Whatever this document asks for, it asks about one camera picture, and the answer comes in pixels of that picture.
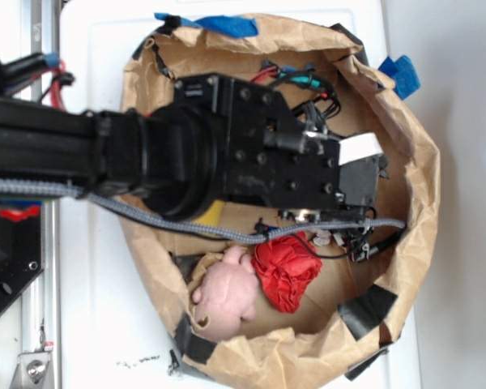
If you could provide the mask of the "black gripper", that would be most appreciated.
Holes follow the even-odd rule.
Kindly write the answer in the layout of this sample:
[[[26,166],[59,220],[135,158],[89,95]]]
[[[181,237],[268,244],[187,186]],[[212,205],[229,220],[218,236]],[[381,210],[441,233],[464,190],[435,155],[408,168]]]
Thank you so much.
[[[178,80],[173,101],[216,138],[212,199],[322,220],[374,207],[388,164],[374,133],[338,135],[313,102],[290,109],[279,91],[224,75]]]

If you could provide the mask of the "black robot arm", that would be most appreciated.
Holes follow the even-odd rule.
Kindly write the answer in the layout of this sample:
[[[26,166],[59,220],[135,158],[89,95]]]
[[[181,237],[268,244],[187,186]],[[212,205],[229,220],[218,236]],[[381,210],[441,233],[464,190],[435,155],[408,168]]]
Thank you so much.
[[[388,160],[374,133],[343,137],[300,120],[276,90],[222,75],[180,79],[144,117],[71,114],[0,98],[0,177],[136,195],[169,221],[217,200],[360,219]]]

